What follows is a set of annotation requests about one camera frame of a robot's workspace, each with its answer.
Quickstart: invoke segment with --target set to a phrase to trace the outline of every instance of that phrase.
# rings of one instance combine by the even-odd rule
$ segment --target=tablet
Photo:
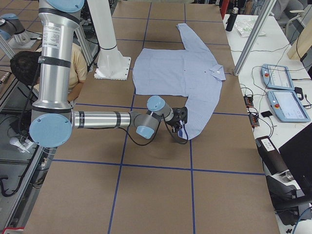
[[[261,76],[266,87],[279,90],[294,90],[291,75],[286,66],[263,64]]]
[[[310,122],[310,117],[294,91],[269,90],[268,99],[281,122]]]

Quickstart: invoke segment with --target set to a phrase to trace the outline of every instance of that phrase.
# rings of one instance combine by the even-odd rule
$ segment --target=blue joint cap
[[[5,20],[18,20],[19,18],[13,14],[13,13],[8,13],[8,14],[4,14],[2,16],[0,16],[0,18],[3,18]]]
[[[7,32],[0,29],[0,35],[3,37],[4,40],[9,40],[11,38],[11,35]]]
[[[141,135],[142,137],[146,139],[150,139],[152,135],[154,134],[154,130],[147,126],[138,126],[136,129],[136,133]]]
[[[162,99],[160,96],[151,96],[147,100],[147,108],[150,111],[160,111],[162,108],[164,108],[165,105],[165,100]]]
[[[31,123],[29,133],[33,141],[40,146],[58,147],[69,139],[72,124],[62,115],[44,114]]]
[[[66,13],[74,13],[82,9],[84,0],[47,0],[55,9]]]

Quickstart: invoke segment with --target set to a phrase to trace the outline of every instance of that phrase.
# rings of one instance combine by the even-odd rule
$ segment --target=white table
[[[229,15],[226,15],[224,18],[224,25],[226,27],[225,22],[227,21]],[[257,16],[246,16],[246,15],[238,15],[237,20],[246,20],[246,19],[256,19]],[[282,30],[278,26],[274,17],[268,17],[262,32],[264,32],[265,36],[259,36],[255,45],[253,46],[252,50],[262,50],[251,52],[247,58],[246,63],[242,71],[239,74],[239,81],[248,88],[253,91],[253,94],[264,94],[264,91],[259,89],[258,87],[254,86],[253,79],[252,79],[252,69],[255,66],[262,66],[264,63],[268,64],[278,64],[287,66],[289,70],[299,70],[296,72],[290,72],[291,77],[293,79],[301,79],[301,78],[310,78],[307,71],[304,69],[302,63],[297,60],[290,60],[287,56],[287,52],[290,49],[290,45],[287,41],[285,35],[283,34]],[[238,58],[240,56],[240,52],[244,48],[244,45],[248,38],[243,38],[238,30],[233,28],[231,32],[227,32],[227,37],[229,41],[229,45],[232,50],[232,56],[234,63],[236,64]],[[254,82],[261,88],[265,88],[265,85],[262,82],[260,77],[260,67],[256,67],[253,69],[253,77]],[[309,101],[312,101],[312,82],[311,81],[293,81],[294,85],[297,87],[301,87],[303,89],[303,93],[307,94],[307,98]],[[270,110],[272,113],[272,109],[270,107],[269,101],[266,96],[254,96],[253,103],[255,108],[259,111],[259,113]],[[312,109],[307,110],[308,115],[312,118]],[[268,124],[271,125],[271,122],[268,118],[265,118]],[[274,125],[274,133],[271,137],[272,142],[274,145],[279,148],[285,142],[287,142],[290,138],[300,132],[301,129],[306,127],[309,123],[281,123],[275,116],[271,117],[271,120]],[[254,138],[268,136],[270,133],[270,129],[267,124],[260,121],[260,127],[256,127],[254,130]],[[280,221],[279,217],[276,216],[280,232],[284,234],[287,229],[293,229],[292,226],[288,225],[285,226]],[[301,221],[298,225],[295,234],[311,234],[312,233],[312,220]]]

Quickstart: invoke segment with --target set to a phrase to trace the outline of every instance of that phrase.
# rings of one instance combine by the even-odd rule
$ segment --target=black hair
[[[10,60],[11,71],[20,82],[32,85],[40,56],[41,52],[33,51],[20,51],[13,56]]]

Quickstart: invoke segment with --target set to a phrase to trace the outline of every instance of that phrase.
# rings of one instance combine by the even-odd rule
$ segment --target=beige shirt
[[[69,73],[68,91],[69,93],[78,84],[79,80],[86,80],[87,78],[87,62],[81,51],[81,47],[73,43],[72,47],[72,58]],[[39,90],[39,84],[34,86],[35,89]]]

